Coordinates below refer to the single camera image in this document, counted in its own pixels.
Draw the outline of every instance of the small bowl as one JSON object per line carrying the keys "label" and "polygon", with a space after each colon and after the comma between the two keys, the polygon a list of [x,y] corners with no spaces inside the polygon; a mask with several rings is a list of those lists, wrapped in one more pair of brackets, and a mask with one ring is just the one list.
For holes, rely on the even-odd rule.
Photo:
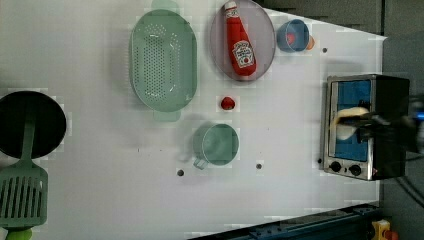
{"label": "small bowl", "polygon": [[277,45],[284,52],[301,52],[306,49],[309,43],[309,29],[306,24],[299,19],[286,22],[277,30]]}

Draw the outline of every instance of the ketchup bottle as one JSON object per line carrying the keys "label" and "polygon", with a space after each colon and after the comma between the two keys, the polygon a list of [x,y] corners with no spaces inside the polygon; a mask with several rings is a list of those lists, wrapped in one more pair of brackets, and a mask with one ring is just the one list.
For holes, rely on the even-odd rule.
{"label": "ketchup bottle", "polygon": [[227,43],[231,64],[240,76],[250,76],[256,71],[256,59],[252,45],[241,22],[234,1],[225,4],[227,18]]}

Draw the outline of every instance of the white surface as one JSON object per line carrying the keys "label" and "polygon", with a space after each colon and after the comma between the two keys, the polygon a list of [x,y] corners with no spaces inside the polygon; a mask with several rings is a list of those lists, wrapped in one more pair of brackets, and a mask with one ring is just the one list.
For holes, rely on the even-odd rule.
{"label": "white surface", "polygon": [[[270,70],[245,85],[208,52],[208,24],[225,2],[178,1],[198,40],[199,88],[176,123],[154,122],[129,84],[131,28],[150,1],[1,2],[0,87],[48,88],[72,119],[63,152],[42,161],[48,223],[34,240],[185,239],[378,200],[377,182],[326,174],[316,160],[322,84],[380,72],[383,38],[304,19],[315,48],[277,49]],[[275,27],[295,18],[269,13]],[[230,113],[218,107],[225,95],[238,100]],[[190,135],[207,120],[238,129],[231,166],[192,167]]]}

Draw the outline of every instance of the pink plate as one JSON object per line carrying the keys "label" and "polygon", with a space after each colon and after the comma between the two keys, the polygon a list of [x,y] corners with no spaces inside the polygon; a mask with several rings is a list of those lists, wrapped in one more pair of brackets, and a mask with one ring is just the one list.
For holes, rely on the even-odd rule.
{"label": "pink plate", "polygon": [[210,50],[216,65],[234,80],[250,81],[260,78],[271,66],[275,53],[275,32],[264,9],[250,0],[234,0],[249,35],[256,57],[256,72],[248,77],[237,75],[228,55],[227,28],[224,6],[216,13],[211,25]]}

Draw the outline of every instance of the spatula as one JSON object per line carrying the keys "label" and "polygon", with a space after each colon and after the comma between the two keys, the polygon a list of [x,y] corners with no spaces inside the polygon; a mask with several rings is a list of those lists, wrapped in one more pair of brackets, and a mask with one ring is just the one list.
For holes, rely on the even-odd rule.
{"label": "spatula", "polygon": [[21,159],[0,172],[0,227],[23,231],[47,220],[47,172],[31,159],[37,105],[26,102]]}

